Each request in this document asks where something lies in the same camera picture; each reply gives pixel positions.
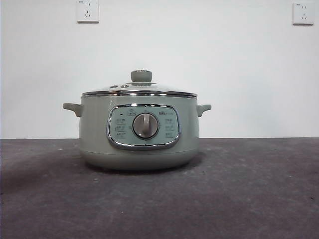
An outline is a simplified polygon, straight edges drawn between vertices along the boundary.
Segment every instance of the silver knob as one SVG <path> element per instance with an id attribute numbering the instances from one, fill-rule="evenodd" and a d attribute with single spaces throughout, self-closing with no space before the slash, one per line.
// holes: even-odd
<path id="1" fill-rule="evenodd" d="M 133 82 L 151 82 L 152 72 L 147 70 L 136 70 L 131 72 L 131 80 Z"/>
<path id="2" fill-rule="evenodd" d="M 159 123 L 157 119 L 148 113 L 143 113 L 133 121 L 133 129 L 138 137 L 150 138 L 154 136 L 158 130 Z"/>

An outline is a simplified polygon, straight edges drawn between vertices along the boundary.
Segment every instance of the pot base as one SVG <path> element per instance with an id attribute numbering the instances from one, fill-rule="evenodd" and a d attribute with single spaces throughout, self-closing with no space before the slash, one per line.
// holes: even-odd
<path id="1" fill-rule="evenodd" d="M 172 168 L 189 162 L 197 150 L 148 155 L 117 155 L 81 151 L 86 162 L 98 167 L 116 170 L 156 170 Z"/>

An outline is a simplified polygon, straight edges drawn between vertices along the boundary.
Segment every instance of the control panel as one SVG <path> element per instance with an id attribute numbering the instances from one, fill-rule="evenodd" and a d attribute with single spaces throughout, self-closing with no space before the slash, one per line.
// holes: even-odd
<path id="1" fill-rule="evenodd" d="M 130 104 L 114 107 L 107 137 L 125 149 L 158 149 L 173 146 L 180 135 L 177 111 L 166 105 Z"/>

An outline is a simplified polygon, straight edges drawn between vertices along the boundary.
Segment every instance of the stainless steel rim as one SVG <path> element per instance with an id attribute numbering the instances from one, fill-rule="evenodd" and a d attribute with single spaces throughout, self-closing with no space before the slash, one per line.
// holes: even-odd
<path id="1" fill-rule="evenodd" d="M 178 91 L 91 91 L 82 94 L 82 97 L 100 96 L 161 96 L 161 97 L 184 97 L 196 98 L 197 94 Z"/>

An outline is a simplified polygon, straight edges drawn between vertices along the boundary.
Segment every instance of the lid knob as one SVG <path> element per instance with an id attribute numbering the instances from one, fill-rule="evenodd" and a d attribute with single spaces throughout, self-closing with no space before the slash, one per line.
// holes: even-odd
<path id="1" fill-rule="evenodd" d="M 151 82 L 152 72 L 147 70 L 136 70 L 131 72 L 133 82 Z"/>

